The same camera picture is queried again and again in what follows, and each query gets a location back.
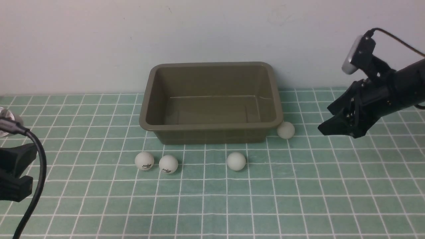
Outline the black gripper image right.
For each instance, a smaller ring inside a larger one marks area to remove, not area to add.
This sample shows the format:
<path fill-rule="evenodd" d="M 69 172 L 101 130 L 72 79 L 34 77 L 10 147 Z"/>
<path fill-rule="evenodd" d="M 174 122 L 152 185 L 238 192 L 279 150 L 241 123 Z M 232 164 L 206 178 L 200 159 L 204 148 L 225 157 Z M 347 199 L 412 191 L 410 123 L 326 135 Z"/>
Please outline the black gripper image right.
<path fill-rule="evenodd" d="M 360 138 L 382 117 L 395 112 L 388 86 L 349 87 L 328 107 L 334 115 L 318 126 L 323 135 L 346 135 Z"/>

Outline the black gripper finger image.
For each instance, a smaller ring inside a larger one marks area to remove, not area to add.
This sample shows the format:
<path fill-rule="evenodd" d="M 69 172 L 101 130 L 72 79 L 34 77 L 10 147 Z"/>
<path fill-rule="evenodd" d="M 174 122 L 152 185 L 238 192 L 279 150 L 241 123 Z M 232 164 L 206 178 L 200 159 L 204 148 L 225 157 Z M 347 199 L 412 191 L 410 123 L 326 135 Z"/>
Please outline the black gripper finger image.
<path fill-rule="evenodd" d="M 0 149 L 0 178 L 19 179 L 27 167 L 36 159 L 38 151 L 33 143 Z"/>
<path fill-rule="evenodd" d="M 0 200 L 21 202 L 32 194 L 33 177 L 14 178 L 11 175 L 1 175 Z"/>

